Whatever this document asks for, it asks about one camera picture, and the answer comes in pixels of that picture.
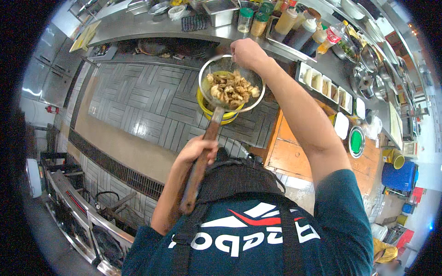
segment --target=plastic bag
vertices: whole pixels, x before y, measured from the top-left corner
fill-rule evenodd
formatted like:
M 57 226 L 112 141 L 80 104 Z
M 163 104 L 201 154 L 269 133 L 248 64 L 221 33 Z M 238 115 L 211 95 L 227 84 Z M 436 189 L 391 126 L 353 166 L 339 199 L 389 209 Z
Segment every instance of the plastic bag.
M 361 126 L 366 137 L 376 140 L 382 130 L 382 121 L 377 116 L 373 116 L 371 124 L 364 123 Z

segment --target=printed logo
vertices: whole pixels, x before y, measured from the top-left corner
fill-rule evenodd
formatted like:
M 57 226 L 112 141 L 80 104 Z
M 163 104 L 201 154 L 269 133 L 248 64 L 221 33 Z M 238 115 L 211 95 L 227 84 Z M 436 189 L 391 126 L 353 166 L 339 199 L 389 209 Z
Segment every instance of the printed logo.
M 240 240 L 244 242 L 242 246 L 242 251 L 246 251 L 253 247 L 256 247 L 264 242 L 267 235 L 268 244 L 281 244 L 282 243 L 282 228 L 275 227 L 275 225 L 281 224 L 281 218 L 276 217 L 279 215 L 279 210 L 274 210 L 275 205 L 268 203 L 259 203 L 257 206 L 250 210 L 244 212 L 245 215 L 239 214 L 233 210 L 229 210 L 233 215 L 221 219 L 215 219 L 205 222 L 201 225 L 201 228 L 208 227 L 227 227 L 227 228 L 238 228 L 238 227 L 259 227 L 266 226 L 265 232 L 258 232 L 251 235 L 241 237 L 222 234 L 216 237 L 215 247 L 221 251 L 230 253 L 231 257 L 238 257 L 240 250 Z M 296 212 L 296 209 L 290 209 L 290 212 Z M 304 226 L 299 226 L 298 220 L 305 219 L 305 217 L 295 217 L 295 226 L 298 234 L 299 243 L 304 243 L 308 240 L 317 238 L 321 239 L 317 234 L 315 229 L 309 224 Z M 231 246 L 225 245 L 224 242 L 231 242 Z M 213 244 L 213 238 L 208 233 L 199 232 L 195 235 L 191 247 L 195 250 L 206 250 Z M 171 242 L 168 248 L 173 248 L 176 242 Z

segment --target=green lid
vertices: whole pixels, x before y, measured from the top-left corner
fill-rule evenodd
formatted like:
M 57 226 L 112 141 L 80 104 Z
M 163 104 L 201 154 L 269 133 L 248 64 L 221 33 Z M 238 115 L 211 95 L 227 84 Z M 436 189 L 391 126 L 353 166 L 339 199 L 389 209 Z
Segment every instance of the green lid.
M 272 3 L 264 2 L 259 10 L 265 14 L 271 14 L 273 12 L 273 9 L 274 6 L 272 5 Z
M 360 152 L 361 144 L 362 144 L 361 133 L 359 133 L 359 131 L 353 132 L 353 134 L 351 135 L 350 147 L 355 154 L 358 154 Z
M 250 18 L 253 16 L 253 10 L 251 8 L 241 8 L 240 14 L 244 17 Z
M 260 22 L 267 22 L 269 21 L 269 15 L 263 13 L 261 10 L 259 10 L 256 14 L 255 14 L 255 20 L 258 20 Z

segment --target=coca-cola bottle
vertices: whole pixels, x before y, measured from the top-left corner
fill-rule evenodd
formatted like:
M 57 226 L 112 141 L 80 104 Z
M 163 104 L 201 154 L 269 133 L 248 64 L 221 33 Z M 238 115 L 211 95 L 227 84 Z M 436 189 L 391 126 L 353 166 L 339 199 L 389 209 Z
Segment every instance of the coca-cola bottle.
M 345 33 L 344 23 L 338 23 L 336 25 L 330 26 L 327 30 L 327 38 L 316 50 L 317 53 L 325 54 L 327 50 L 341 40 L 343 34 Z

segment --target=kitchen cabinet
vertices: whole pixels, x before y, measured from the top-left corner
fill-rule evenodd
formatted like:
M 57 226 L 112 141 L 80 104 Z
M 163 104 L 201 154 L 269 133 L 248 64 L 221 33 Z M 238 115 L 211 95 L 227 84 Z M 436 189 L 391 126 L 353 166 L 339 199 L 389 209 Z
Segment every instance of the kitchen cabinet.
M 66 75 L 73 77 L 80 65 L 81 59 L 75 53 L 69 53 L 74 41 L 66 38 L 65 42 L 58 51 L 57 56 L 53 62 L 53 67 Z
M 22 96 L 38 101 L 49 70 L 49 66 L 32 57 L 23 78 Z
M 40 101 L 62 107 L 71 82 L 71 77 L 51 68 L 43 86 Z
M 34 57 L 48 65 L 52 65 L 66 38 L 67 36 L 57 26 L 50 23 L 38 41 L 34 50 Z

